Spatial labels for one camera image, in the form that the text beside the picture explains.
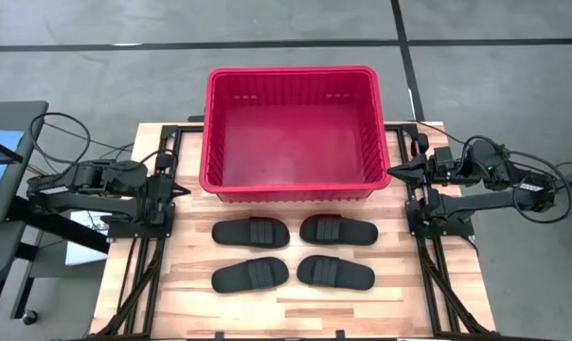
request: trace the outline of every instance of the gray floor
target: gray floor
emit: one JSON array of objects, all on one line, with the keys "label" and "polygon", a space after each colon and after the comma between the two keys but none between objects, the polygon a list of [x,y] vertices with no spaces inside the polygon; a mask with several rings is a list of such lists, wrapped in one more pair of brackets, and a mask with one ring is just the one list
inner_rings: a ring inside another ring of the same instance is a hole
[{"label": "gray floor", "polygon": [[[572,38],[572,0],[401,3],[409,39]],[[301,38],[397,34],[386,0],[0,0],[0,45]],[[411,53],[427,120],[443,120],[461,138],[489,135],[554,163],[572,160],[572,45],[413,47]],[[397,47],[0,53],[0,100],[45,99],[52,111],[81,119],[93,138],[121,145],[133,141],[139,122],[200,115],[214,68],[337,64],[373,67],[385,119],[412,118]],[[65,158],[82,146],[47,127],[41,144]],[[104,152],[93,147],[88,155]],[[47,170],[39,155],[32,163]],[[474,224],[499,331],[572,340],[572,216],[537,225],[500,210],[477,213]],[[8,320],[8,311],[24,268],[15,263],[2,296],[0,340],[81,336],[100,279],[38,281],[28,307],[43,318],[23,327]]]}]

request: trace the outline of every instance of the slide sandal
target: slide sandal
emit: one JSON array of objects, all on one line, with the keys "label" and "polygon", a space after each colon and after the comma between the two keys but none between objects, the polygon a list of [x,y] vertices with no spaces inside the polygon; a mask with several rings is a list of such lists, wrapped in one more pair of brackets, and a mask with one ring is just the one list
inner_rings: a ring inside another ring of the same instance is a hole
[{"label": "slide sandal", "polygon": [[296,269],[298,280],[309,285],[368,290],[374,285],[369,267],[336,257],[309,256]]},{"label": "slide sandal", "polygon": [[315,244],[372,245],[379,237],[374,224],[331,214],[305,219],[299,233],[303,241]]},{"label": "slide sandal", "polygon": [[214,224],[212,239],[224,245],[280,248],[288,244],[290,233],[278,219],[251,217]]},{"label": "slide sandal", "polygon": [[228,294],[277,287],[288,280],[288,267],[274,257],[247,260],[212,274],[212,289]]}]

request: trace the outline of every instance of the wooden table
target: wooden table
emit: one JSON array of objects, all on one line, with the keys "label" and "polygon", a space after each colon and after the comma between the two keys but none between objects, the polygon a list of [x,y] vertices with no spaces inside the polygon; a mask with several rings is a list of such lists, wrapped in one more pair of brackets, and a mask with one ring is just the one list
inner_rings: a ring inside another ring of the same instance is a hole
[{"label": "wooden table", "polygon": [[[139,125],[133,159],[157,149],[162,124]],[[430,146],[447,145],[446,137],[419,126]],[[395,133],[386,133],[391,165],[401,163]],[[177,183],[191,195],[175,199],[176,221],[167,239],[153,321],[152,337],[347,337],[429,336],[431,328],[416,243],[408,233],[403,211],[405,185],[393,179],[383,190],[359,202],[224,204],[204,192],[198,183],[202,134],[187,133],[179,152]],[[460,195],[458,187],[443,189]],[[303,220],[318,213],[339,213],[373,222],[379,240],[371,246],[318,246],[298,237]],[[218,245],[210,236],[220,220],[267,216],[284,222],[290,244],[278,250]],[[475,251],[459,237],[442,239],[452,286],[477,320],[493,329],[492,314]],[[111,246],[91,332],[98,331],[116,312],[119,289],[131,240]],[[374,287],[367,292],[310,287],[296,279],[296,267],[305,257],[322,254],[352,260],[371,267]],[[290,279],[273,290],[221,295],[213,292],[211,274],[244,260],[274,256],[286,262]],[[130,291],[136,251],[128,279]],[[441,293],[436,287],[441,325],[448,323]],[[141,331],[145,298],[138,304],[135,331]]]}]

